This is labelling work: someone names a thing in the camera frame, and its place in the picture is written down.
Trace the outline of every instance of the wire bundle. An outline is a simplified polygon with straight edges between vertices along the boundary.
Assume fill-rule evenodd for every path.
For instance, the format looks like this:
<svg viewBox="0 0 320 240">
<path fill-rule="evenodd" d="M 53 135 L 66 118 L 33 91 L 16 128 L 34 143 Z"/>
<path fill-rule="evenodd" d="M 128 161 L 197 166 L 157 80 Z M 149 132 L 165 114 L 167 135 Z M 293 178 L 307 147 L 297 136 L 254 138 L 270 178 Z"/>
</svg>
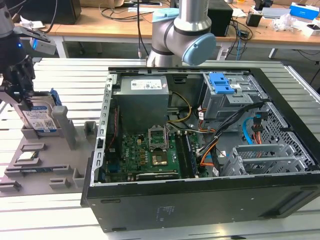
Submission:
<svg viewBox="0 0 320 240">
<path fill-rule="evenodd" d="M 240 108 L 238 111 L 236 111 L 234 114 L 230 115 L 228 118 L 226 118 L 221 124 L 220 126 L 215 130 L 215 132 L 212 135 L 211 141 L 209 143 L 207 143 L 205 146 L 203 146 L 202 148 L 200 148 L 198 150 L 198 155 L 202 156 L 201 158 L 201 162 L 200 165 L 204 166 L 204 160 L 207 157 L 207 155 L 209 154 L 209 152 L 213 149 L 214 152 L 216 152 L 216 144 L 218 143 L 218 139 L 221 136 L 221 134 L 228 129 L 228 127 L 230 127 L 232 124 L 236 123 L 241 117 L 242 115 L 251 110 L 251 109 L 256 109 L 256 108 L 261 108 L 265 103 L 264 102 L 257 102 L 257 103 L 253 103 L 250 105 L 247 105 L 245 107 Z"/>
<path fill-rule="evenodd" d="M 234 55 L 234 56 L 236 56 L 236 60 L 240 60 L 241 57 L 242 57 L 242 55 L 243 55 L 243 53 L 244 53 L 244 52 L 246 51 L 246 49 L 247 49 L 247 48 L 246 48 L 247 42 L 248 42 L 250 39 L 252 39 L 252 37 L 254 36 L 254 33 L 252 32 L 252 30 L 251 30 L 249 27 L 247 27 L 246 25 L 242 24 L 241 22 L 238 22 L 237 20 L 234 20 L 233 18 L 231 19 L 231 23 L 230 23 L 229 25 L 235 29 L 236 38 L 235 38 L 235 41 L 233 42 L 233 45 L 232 45 L 230 51 L 229 51 L 228 54 L 226 55 L 225 59 L 227 59 L 227 57 L 228 57 L 229 55 Z M 243 37 L 243 36 L 241 36 L 241 33 L 240 33 L 240 30 L 241 30 L 241 29 L 239 28 L 239 25 L 241 25 L 241 26 L 243 26 L 243 27 L 245 27 L 246 29 L 249 30 L 250 33 L 249 33 L 248 37 Z M 236 47 L 237 54 L 233 54 L 233 53 L 231 53 L 231 51 L 234 49 L 234 47 L 235 47 L 235 45 L 236 45 L 237 42 L 238 42 L 237 47 Z"/>
</svg>

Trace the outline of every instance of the hard drive label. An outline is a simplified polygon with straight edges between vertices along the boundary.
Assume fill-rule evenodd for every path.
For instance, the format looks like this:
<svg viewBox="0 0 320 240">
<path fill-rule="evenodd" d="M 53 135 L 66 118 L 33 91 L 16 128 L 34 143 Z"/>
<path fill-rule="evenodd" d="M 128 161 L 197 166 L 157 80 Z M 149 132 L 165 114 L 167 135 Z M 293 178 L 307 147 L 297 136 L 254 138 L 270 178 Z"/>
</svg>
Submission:
<svg viewBox="0 0 320 240">
<path fill-rule="evenodd" d="M 23 111 L 23 114 L 34 130 L 42 133 L 57 131 L 57 127 L 49 116 L 49 110 L 46 106 L 33 106 L 31 111 Z"/>
</svg>

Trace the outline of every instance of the sticker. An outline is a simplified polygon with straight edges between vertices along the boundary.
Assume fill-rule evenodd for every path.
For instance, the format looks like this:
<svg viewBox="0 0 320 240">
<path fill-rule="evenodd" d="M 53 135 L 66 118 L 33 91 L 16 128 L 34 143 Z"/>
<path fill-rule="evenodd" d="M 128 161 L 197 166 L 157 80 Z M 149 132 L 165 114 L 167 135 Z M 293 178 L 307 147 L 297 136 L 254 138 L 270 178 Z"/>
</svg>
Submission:
<svg viewBox="0 0 320 240">
<path fill-rule="evenodd" d="M 34 130 L 41 133 L 57 131 L 57 127 L 49 116 L 49 110 L 46 106 L 33 106 L 30 111 L 23 111 L 23 114 Z"/>
<path fill-rule="evenodd" d="M 219 177 L 219 171 L 218 171 L 215 167 L 213 167 L 212 173 L 213 173 L 216 177 Z"/>
<path fill-rule="evenodd" d="M 131 90 L 161 90 L 162 84 L 160 79 L 143 79 L 132 80 Z"/>
<path fill-rule="evenodd" d="M 203 120 L 204 119 L 204 113 L 203 112 L 199 112 L 199 119 Z"/>
<path fill-rule="evenodd" d="M 220 155 L 219 155 L 219 158 L 223 158 L 223 157 L 226 157 L 226 156 L 227 156 L 226 151 L 221 151 Z"/>
<path fill-rule="evenodd" d="M 175 206 L 160 206 L 156 210 L 155 221 L 164 222 L 175 211 Z"/>
<path fill-rule="evenodd" d="M 241 89 L 241 86 L 239 84 L 230 84 L 230 87 L 233 89 Z"/>
</svg>

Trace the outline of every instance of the gray plastic block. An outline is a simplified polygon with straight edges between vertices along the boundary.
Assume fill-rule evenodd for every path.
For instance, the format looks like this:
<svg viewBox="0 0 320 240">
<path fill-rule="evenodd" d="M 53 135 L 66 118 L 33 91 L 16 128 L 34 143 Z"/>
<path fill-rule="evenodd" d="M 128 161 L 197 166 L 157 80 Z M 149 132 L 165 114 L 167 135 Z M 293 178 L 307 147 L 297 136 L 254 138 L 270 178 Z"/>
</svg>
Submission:
<svg viewBox="0 0 320 240">
<path fill-rule="evenodd" d="M 70 187 L 70 183 L 68 182 L 66 177 L 60 177 L 60 178 L 50 178 L 49 186 L 55 190 L 55 189 L 67 189 Z"/>
<path fill-rule="evenodd" d="M 36 157 L 32 160 L 16 160 L 13 166 L 15 167 L 22 167 L 22 166 L 39 166 L 41 165 L 41 160 L 39 157 Z"/>
<path fill-rule="evenodd" d="M 86 138 L 88 138 L 88 136 L 91 136 L 91 135 L 97 136 L 97 133 L 98 133 L 97 123 L 95 121 L 86 121 L 84 123 L 83 130 Z"/>
<path fill-rule="evenodd" d="M 66 194 L 81 193 L 82 188 L 77 187 L 73 180 L 74 169 L 82 175 L 86 172 L 88 158 L 94 151 L 96 144 L 96 136 L 89 135 L 86 137 L 84 126 L 76 126 L 76 150 L 70 150 L 65 138 L 56 136 L 41 136 L 40 139 L 28 140 L 25 137 L 21 140 L 12 161 L 7 169 L 13 171 L 5 171 L 1 182 L 17 181 L 22 187 L 19 191 L 0 191 L 0 197 L 27 196 L 27 195 L 43 195 L 43 194 Z M 38 151 L 37 158 L 41 159 L 39 166 L 14 166 L 17 159 L 22 154 L 23 145 L 44 144 L 45 148 Z M 64 169 L 55 169 L 57 166 L 65 166 Z M 40 171 L 26 171 L 26 169 L 40 169 Z M 50 179 L 66 178 L 70 183 L 68 188 L 52 189 L 49 186 Z"/>
<path fill-rule="evenodd" d="M 80 174 L 78 169 L 73 170 L 72 180 L 77 188 L 83 188 L 85 183 L 85 175 Z"/>
<path fill-rule="evenodd" d="M 26 139 L 39 139 L 39 136 L 34 129 L 26 129 L 26 127 L 23 126 L 21 132 Z"/>
<path fill-rule="evenodd" d="M 17 181 L 2 181 L 0 182 L 0 192 L 18 192 L 21 188 L 21 185 Z"/>
<path fill-rule="evenodd" d="M 51 115 L 58 121 L 63 136 L 71 150 L 76 149 L 75 126 L 67 118 L 66 106 L 54 106 Z"/>
<path fill-rule="evenodd" d="M 13 166 L 13 167 L 8 167 L 5 171 L 4 171 L 4 175 L 6 175 L 9 178 L 16 178 L 16 177 L 23 177 L 25 176 L 25 174 L 21 171 L 21 166 Z"/>
<path fill-rule="evenodd" d="M 43 142 L 39 143 L 27 143 L 23 144 L 20 148 L 22 152 L 30 152 L 30 151 L 41 151 L 46 148 L 46 145 Z"/>
<path fill-rule="evenodd" d="M 69 173 L 71 173 L 71 171 L 72 171 L 72 168 L 69 164 L 65 165 L 65 168 L 54 168 L 53 169 L 53 172 L 57 175 L 69 174 Z"/>
</svg>

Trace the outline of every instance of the computer tower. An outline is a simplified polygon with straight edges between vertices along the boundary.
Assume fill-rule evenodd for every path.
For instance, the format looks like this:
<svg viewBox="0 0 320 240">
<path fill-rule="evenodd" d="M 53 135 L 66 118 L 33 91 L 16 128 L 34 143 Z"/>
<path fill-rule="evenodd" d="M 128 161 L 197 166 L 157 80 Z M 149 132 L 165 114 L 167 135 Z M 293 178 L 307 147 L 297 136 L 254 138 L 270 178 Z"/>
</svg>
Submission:
<svg viewBox="0 0 320 240">
<path fill-rule="evenodd" d="M 8 9 L 21 3 L 22 0 L 5 0 Z M 19 14 L 31 21 L 42 21 L 44 24 L 52 22 L 56 8 L 55 0 L 30 0 L 27 1 L 19 11 L 17 7 L 11 11 L 11 15 L 19 11 Z M 80 0 L 57 0 L 57 9 L 54 23 L 73 25 L 81 14 Z"/>
<path fill-rule="evenodd" d="M 211 33 L 216 37 L 227 35 L 233 10 L 224 0 L 210 0 L 208 17 L 212 21 Z"/>
</svg>

